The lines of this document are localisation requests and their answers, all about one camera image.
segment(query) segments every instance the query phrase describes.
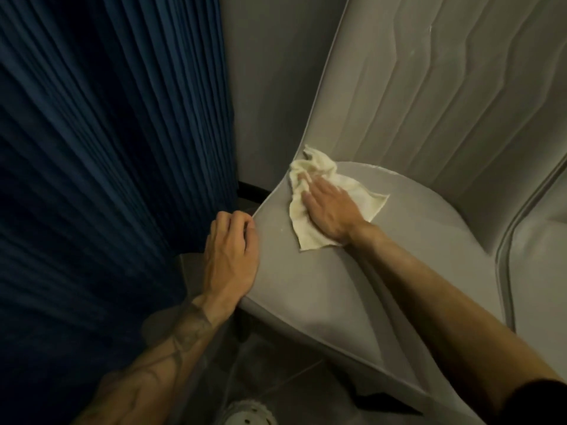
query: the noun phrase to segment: hand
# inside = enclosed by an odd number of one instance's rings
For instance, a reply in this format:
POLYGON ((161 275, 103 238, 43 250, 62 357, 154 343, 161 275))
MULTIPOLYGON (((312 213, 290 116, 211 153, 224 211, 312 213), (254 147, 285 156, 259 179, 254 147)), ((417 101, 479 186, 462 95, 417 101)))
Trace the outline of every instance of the hand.
POLYGON ((298 178, 309 183, 309 192, 304 191, 301 199, 317 228, 337 242, 350 243, 352 231, 367 222, 348 192, 320 176, 312 182, 303 173, 298 178))
POLYGON ((219 212, 205 246, 205 280, 200 299, 211 323, 230 317, 254 283, 259 241, 252 216, 219 212))

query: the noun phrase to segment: curtain fold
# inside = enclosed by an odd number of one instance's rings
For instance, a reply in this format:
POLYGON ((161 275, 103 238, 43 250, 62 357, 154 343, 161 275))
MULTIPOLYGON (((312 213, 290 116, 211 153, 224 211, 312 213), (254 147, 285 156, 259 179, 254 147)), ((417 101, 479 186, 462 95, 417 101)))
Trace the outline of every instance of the curtain fold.
POLYGON ((218 0, 0 0, 2 404, 64 423, 235 206, 218 0))

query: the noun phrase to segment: gray wall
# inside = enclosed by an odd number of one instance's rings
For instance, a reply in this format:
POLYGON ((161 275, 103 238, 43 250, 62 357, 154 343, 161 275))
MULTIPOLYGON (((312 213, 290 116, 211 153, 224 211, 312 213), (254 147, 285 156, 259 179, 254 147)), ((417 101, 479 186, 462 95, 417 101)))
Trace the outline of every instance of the gray wall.
POLYGON ((272 190, 301 141, 346 0, 221 0, 238 176, 272 190))

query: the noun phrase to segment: towel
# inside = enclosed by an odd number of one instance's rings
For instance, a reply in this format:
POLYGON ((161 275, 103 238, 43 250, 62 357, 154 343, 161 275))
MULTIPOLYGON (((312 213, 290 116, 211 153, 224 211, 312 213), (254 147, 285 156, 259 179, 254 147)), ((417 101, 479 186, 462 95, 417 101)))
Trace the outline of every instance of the towel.
POLYGON ((388 196, 370 192, 353 178, 337 174, 337 164, 321 151, 305 146, 303 153, 307 159, 292 162, 289 172, 293 194, 289 205, 289 217, 299 240, 299 249, 310 250, 329 245, 340 246, 340 243, 326 237, 313 225, 301 200, 301 193, 309 190, 309 185, 307 181, 298 180, 297 177, 301 173, 307 173, 310 179, 311 176, 318 174, 331 184, 343 188, 356 203, 366 221, 373 220, 386 204, 388 196))

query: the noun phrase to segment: shirt sleeve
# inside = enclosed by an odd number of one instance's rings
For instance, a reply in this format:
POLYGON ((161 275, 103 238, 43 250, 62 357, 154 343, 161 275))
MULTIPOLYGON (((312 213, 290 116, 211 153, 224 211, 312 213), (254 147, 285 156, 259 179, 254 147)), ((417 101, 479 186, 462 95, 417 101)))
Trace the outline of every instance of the shirt sleeve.
POLYGON ((521 386, 508 398, 496 423, 567 423, 567 385, 536 380, 521 386))

